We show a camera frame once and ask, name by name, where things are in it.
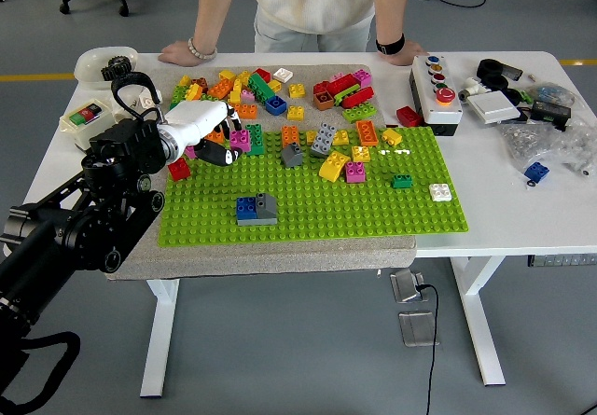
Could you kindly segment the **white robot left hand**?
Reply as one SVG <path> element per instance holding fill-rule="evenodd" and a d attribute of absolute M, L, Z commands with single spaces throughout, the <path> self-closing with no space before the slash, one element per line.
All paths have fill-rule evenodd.
<path fill-rule="evenodd" d="M 166 158 L 171 164 L 178 160 L 188 146 L 198 159 L 217 166 L 229 166 L 243 153 L 238 147 L 230 149 L 207 139 L 212 131 L 222 131 L 229 138 L 229 123 L 235 131 L 242 129 L 236 110 L 222 101 L 183 101 L 165 116 L 158 125 Z"/>

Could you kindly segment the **person's left hand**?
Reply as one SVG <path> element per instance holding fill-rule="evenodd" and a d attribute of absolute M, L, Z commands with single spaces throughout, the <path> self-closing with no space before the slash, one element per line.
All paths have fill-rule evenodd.
<path fill-rule="evenodd" d="M 403 48 L 393 55 L 384 55 L 383 58 L 390 64 L 396 66 L 411 65 L 415 56 L 426 56 L 428 52 L 420 44 L 412 40 L 406 40 Z"/>

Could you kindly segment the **person's right hand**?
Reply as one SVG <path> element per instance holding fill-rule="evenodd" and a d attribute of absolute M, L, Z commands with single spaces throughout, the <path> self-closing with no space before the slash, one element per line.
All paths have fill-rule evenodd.
<path fill-rule="evenodd" d="M 176 41 L 165 47 L 159 54 L 158 60 L 183 67 L 195 67 L 207 62 L 195 56 L 185 41 Z"/>

